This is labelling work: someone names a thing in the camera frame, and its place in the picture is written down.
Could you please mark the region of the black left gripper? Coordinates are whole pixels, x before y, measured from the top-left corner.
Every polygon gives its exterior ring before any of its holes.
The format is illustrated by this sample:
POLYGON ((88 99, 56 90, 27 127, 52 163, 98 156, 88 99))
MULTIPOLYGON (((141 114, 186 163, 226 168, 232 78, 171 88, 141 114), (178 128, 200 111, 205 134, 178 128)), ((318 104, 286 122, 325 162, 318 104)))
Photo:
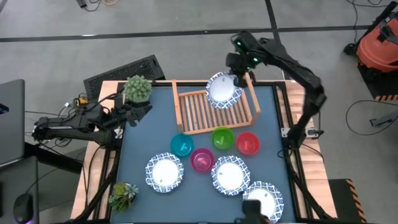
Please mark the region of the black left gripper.
POLYGON ((122 123, 128 122, 130 126, 137 126, 137 122, 139 122, 138 118, 143 118, 151 109, 151 105, 136 109, 129 105, 122 105, 122 107, 113 108, 110 112, 111 118, 108 121, 108 125, 119 126, 122 123))

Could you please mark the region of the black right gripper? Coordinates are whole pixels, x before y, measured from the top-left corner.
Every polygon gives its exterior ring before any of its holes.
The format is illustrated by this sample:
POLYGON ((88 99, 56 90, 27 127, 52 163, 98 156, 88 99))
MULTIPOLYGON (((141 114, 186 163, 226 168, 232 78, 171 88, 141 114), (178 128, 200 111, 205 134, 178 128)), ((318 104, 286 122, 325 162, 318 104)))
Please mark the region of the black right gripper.
MULTIPOLYGON (((244 57, 236 53, 228 53, 226 56, 226 66, 234 76, 234 85, 240 88, 248 86, 244 75, 251 69, 244 57)), ((253 71, 249 72, 252 83, 256 83, 256 76, 253 71)))

